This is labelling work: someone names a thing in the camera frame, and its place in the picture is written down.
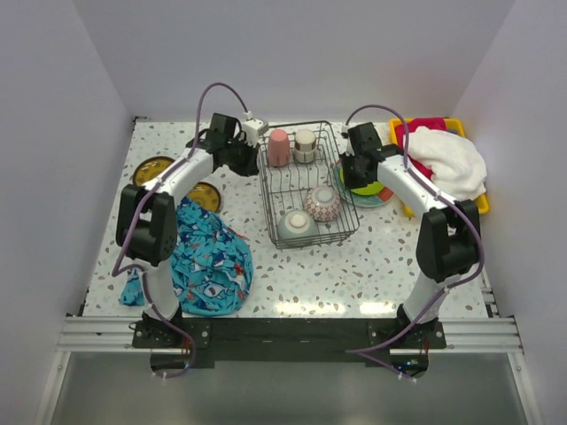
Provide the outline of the pale green bowl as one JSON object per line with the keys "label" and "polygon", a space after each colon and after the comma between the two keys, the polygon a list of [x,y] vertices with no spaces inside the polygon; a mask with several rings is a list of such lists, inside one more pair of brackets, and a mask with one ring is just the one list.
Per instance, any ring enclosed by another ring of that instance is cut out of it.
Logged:
{"label": "pale green bowl", "polygon": [[283,240],[310,237],[317,234],[317,226],[307,212],[292,210],[279,220],[277,233]]}

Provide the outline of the yellow brown plate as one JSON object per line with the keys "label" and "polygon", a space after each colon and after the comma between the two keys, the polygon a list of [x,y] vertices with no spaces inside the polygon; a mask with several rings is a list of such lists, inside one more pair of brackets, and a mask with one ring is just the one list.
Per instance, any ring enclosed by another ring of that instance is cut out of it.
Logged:
{"label": "yellow brown plate", "polygon": [[144,183],[164,172],[174,162],[175,160],[173,158],[166,156],[148,158],[137,166],[132,176],[132,182],[136,186],[142,186]]}
{"label": "yellow brown plate", "polygon": [[221,192],[211,183],[198,182],[187,194],[187,198],[209,212],[221,210]]}

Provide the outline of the yellow brown plate far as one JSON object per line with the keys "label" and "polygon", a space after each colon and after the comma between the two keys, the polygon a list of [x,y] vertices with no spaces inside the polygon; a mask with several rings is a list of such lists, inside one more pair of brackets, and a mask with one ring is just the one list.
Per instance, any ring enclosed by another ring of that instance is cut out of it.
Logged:
{"label": "yellow brown plate far", "polygon": [[173,158],[166,156],[148,158],[137,166],[132,176],[132,182],[136,186],[142,186],[144,183],[164,172],[174,162],[175,160]]}

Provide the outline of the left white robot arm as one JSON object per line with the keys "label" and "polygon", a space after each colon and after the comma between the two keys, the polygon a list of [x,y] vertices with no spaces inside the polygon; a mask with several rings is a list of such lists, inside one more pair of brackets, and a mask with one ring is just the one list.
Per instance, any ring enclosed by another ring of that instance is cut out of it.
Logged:
{"label": "left white robot arm", "polygon": [[189,199],[189,192],[218,168],[255,176],[259,148],[254,120],[216,113],[171,166],[142,186],[120,193],[116,243],[132,259],[144,296],[142,318],[164,347],[183,339],[183,313],[223,316],[236,312],[252,286],[252,252],[245,239]]}

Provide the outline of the pink red cloth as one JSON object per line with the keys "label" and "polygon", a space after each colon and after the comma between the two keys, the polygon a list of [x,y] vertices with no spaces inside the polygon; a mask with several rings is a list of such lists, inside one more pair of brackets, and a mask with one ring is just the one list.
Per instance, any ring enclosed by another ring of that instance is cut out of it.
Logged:
{"label": "pink red cloth", "polygon": [[416,118],[408,122],[407,127],[410,133],[409,160],[421,174],[431,180],[433,171],[430,163],[439,151],[439,143],[432,140],[432,137],[447,131],[446,122],[439,117]]}

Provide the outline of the lime green small plate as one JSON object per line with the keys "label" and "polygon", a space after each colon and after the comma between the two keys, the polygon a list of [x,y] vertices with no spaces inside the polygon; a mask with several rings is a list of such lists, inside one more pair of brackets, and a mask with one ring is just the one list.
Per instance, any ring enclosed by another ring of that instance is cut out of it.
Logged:
{"label": "lime green small plate", "polygon": [[381,182],[372,182],[362,188],[351,189],[351,191],[359,196],[370,197],[377,195],[383,188],[384,185]]}

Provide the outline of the blue patterned bowl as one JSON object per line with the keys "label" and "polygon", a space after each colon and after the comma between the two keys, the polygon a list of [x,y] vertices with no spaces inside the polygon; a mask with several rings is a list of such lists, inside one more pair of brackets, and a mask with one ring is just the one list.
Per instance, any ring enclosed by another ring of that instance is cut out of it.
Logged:
{"label": "blue patterned bowl", "polygon": [[318,186],[307,192],[304,206],[306,212],[318,222],[329,222],[335,220],[341,210],[341,198],[332,188]]}

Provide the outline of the yellow brown plate near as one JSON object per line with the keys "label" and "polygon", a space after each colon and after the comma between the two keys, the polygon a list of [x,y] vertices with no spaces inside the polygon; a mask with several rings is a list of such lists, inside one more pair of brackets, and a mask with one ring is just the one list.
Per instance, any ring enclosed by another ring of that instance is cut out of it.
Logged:
{"label": "yellow brown plate near", "polygon": [[187,194],[187,198],[209,212],[221,210],[221,192],[211,183],[198,182]]}

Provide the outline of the aluminium front rail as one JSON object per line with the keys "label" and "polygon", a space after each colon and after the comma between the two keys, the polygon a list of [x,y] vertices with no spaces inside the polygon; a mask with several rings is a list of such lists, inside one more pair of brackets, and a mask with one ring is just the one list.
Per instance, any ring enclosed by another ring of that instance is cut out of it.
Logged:
{"label": "aluminium front rail", "polygon": [[[58,352],[131,352],[132,317],[69,317],[59,334]],[[444,319],[447,349],[454,353],[522,353],[513,318]]]}

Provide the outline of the pink cup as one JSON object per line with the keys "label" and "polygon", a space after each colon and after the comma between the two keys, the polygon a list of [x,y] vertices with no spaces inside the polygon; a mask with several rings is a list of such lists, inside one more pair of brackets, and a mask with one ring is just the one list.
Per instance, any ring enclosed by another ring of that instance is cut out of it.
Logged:
{"label": "pink cup", "polygon": [[283,129],[276,128],[269,134],[267,155],[270,166],[282,167],[289,164],[291,159],[290,140]]}

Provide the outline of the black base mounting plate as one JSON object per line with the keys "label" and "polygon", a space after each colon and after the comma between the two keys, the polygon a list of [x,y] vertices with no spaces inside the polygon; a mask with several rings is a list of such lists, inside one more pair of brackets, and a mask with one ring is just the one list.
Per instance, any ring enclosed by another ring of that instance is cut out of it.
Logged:
{"label": "black base mounting plate", "polygon": [[386,348],[380,344],[396,334],[396,319],[182,318],[174,323],[183,335],[151,319],[129,326],[133,348],[151,351],[154,372],[212,368],[223,361],[362,361],[419,377],[430,352],[447,347],[439,321],[416,326]]}

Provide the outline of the white beige mug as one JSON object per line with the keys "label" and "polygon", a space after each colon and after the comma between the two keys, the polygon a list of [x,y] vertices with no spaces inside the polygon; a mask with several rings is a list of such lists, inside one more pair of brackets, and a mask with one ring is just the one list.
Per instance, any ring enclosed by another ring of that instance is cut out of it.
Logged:
{"label": "white beige mug", "polygon": [[293,155],[297,162],[308,164],[315,160],[317,139],[310,129],[301,129],[294,136]]}

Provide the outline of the white towel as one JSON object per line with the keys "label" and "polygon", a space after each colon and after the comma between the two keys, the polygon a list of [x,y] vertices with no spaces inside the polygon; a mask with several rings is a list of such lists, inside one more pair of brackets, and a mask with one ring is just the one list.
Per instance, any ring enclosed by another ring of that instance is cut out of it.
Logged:
{"label": "white towel", "polygon": [[451,132],[433,136],[439,151],[431,160],[431,181],[458,200],[475,200],[486,193],[485,160],[472,141]]}

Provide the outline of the yellow plastic bin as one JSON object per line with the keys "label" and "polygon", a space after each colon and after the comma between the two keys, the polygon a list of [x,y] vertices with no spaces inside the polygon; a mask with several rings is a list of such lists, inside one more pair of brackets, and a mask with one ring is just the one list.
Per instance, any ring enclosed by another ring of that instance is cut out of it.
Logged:
{"label": "yellow plastic bin", "polygon": [[[442,119],[444,119],[446,122],[448,132],[467,138],[466,133],[464,131],[464,127],[458,119],[456,118],[442,118]],[[483,194],[477,199],[472,201],[475,202],[481,214],[485,214],[489,211],[489,204],[486,194]]]}

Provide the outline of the blue shark print cloth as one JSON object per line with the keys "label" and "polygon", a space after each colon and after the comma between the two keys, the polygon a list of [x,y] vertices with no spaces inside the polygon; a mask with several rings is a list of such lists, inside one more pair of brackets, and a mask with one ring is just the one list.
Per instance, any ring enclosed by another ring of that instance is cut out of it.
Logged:
{"label": "blue shark print cloth", "polygon": [[122,305],[148,305],[142,279],[147,279],[152,303],[170,319],[174,313],[223,316],[239,310],[253,278],[252,253],[245,240],[220,216],[184,197],[176,209],[177,245],[157,272],[149,265],[113,266],[112,276],[126,271]]}

